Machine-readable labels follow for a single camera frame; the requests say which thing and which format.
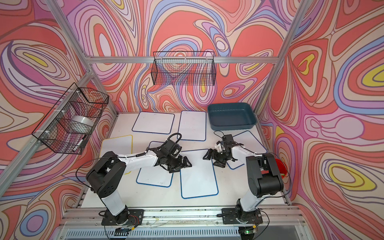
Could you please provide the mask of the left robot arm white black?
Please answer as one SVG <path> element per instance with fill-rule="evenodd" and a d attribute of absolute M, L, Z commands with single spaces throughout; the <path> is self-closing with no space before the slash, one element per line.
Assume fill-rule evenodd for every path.
<path fill-rule="evenodd" d="M 146 167 L 160 166 L 170 174 L 192 167 L 189 159 L 181 156 L 180 151 L 180 147 L 175 150 L 157 147 L 136 155 L 117 155 L 112 151 L 105 153 L 86 175 L 91 191 L 98 195 L 106 207 L 103 225 L 140 225 L 140 220 L 131 214 L 118 191 L 122 176 Z"/>

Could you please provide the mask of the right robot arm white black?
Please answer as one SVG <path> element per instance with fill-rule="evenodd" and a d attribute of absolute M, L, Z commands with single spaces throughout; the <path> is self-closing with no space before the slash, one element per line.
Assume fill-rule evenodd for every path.
<path fill-rule="evenodd" d="M 223 224 L 253 224 L 263 223 L 259 205 L 267 198 L 272 198 L 284 188 L 284 183 L 276 159 L 271 153 L 257 154 L 241 145 L 228 147 L 225 150 L 209 149 L 203 160 L 214 160 L 214 165 L 224 167 L 229 160 L 240 161 L 247 169 L 249 189 L 237 200 L 234 208 L 223 208 L 218 217 Z"/>

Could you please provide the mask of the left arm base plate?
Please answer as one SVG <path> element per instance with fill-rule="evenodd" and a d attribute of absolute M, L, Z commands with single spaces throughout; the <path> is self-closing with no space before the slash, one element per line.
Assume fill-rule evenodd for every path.
<path fill-rule="evenodd" d="M 144 217 L 143 209 L 123 210 L 117 216 L 113 216 L 109 210 L 99 212 L 102 217 L 103 226 L 132 226 L 137 227 L 142 224 Z"/>

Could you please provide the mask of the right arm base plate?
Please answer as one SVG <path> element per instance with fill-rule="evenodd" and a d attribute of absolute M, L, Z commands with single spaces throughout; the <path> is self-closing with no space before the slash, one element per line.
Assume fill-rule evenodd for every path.
<path fill-rule="evenodd" d="M 263 223 L 263 218 L 260 210 L 244 212 L 239 208 L 223 208 L 222 213 L 217 217 L 222 218 L 223 224 L 254 224 L 256 226 Z"/>

